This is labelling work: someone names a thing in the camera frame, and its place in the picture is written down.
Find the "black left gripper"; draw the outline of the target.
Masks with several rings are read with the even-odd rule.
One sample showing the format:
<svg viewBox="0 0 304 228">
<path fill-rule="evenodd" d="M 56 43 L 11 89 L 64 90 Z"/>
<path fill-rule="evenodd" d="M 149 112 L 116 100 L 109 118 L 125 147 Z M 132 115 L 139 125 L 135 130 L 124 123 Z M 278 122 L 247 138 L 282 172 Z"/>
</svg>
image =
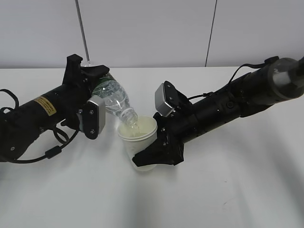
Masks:
<svg viewBox="0 0 304 228">
<path fill-rule="evenodd" d="M 79 128 L 78 110 L 81 109 L 91 97 L 93 89 L 100 78 L 106 76 L 110 68 L 105 65 L 81 66 L 83 60 L 77 54 L 66 58 L 66 68 L 62 85 L 66 86 L 64 92 L 65 123 L 69 128 Z"/>
</svg>

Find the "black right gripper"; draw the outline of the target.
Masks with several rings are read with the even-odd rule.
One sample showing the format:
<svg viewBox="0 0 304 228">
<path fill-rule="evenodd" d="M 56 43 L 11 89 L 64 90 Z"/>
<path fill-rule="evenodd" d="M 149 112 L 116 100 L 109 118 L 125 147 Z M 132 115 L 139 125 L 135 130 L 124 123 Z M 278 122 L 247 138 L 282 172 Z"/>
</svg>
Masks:
<svg viewBox="0 0 304 228">
<path fill-rule="evenodd" d="M 158 125 L 157 140 L 133 156 L 136 166 L 177 165 L 183 162 L 185 141 L 197 133 L 193 103 L 173 85 L 164 86 L 166 101 L 173 111 L 167 117 L 158 112 L 153 116 Z"/>
</svg>

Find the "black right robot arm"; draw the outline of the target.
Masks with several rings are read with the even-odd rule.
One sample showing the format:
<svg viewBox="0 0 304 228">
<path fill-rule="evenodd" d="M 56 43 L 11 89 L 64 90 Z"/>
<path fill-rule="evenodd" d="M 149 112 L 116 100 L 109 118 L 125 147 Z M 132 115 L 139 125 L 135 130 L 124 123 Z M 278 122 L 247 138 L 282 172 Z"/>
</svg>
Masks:
<svg viewBox="0 0 304 228">
<path fill-rule="evenodd" d="M 250 68 L 252 72 L 232 76 L 221 89 L 199 95 L 195 103 L 169 81 L 163 82 L 154 97 L 157 138 L 133 156 L 134 164 L 177 165 L 184 160 L 185 143 L 304 93 L 302 59 L 276 56 Z"/>
</svg>

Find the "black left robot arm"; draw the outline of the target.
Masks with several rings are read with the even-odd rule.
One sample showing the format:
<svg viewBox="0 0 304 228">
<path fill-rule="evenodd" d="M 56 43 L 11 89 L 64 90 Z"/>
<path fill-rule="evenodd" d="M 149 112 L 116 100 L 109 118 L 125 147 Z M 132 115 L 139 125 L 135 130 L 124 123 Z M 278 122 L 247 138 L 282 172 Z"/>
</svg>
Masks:
<svg viewBox="0 0 304 228">
<path fill-rule="evenodd" d="M 16 164 L 35 163 L 60 154 L 78 134 L 88 139 L 98 137 L 105 126 L 105 101 L 93 95 L 100 80 L 110 69 L 104 65 L 81 66 L 82 57 L 67 57 L 62 85 L 19 105 L 18 98 L 7 89 L 3 92 L 15 101 L 15 107 L 0 110 L 0 161 Z M 28 147 L 45 131 L 51 130 L 61 145 L 41 157 L 20 160 Z"/>
</svg>

